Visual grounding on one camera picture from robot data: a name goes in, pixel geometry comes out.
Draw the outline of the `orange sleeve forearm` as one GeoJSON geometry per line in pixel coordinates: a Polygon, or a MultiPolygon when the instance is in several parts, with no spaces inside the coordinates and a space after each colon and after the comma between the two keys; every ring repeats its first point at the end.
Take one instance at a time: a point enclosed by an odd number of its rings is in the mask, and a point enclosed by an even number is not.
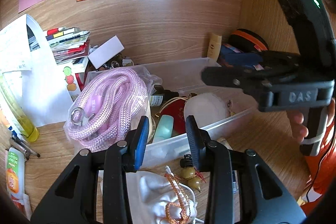
{"type": "Polygon", "coordinates": [[[312,189],[320,194],[315,201],[310,201],[301,206],[306,215],[309,215],[321,202],[332,182],[335,180],[335,99],[332,99],[328,107],[330,121],[327,122],[325,136],[321,144],[318,156],[306,156],[305,160],[313,179],[312,189]]]}

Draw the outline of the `person right hand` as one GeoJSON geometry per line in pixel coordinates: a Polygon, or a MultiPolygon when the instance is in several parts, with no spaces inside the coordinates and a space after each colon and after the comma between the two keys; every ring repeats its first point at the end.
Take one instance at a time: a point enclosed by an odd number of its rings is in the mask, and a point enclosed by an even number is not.
{"type": "MultiPolygon", "coordinates": [[[[331,125],[331,122],[335,116],[335,99],[333,98],[328,106],[328,118],[327,126],[331,125]]],[[[298,110],[290,110],[286,112],[286,115],[289,119],[292,137],[298,142],[301,143],[309,133],[309,130],[303,125],[304,117],[301,112],[298,110]]]]}

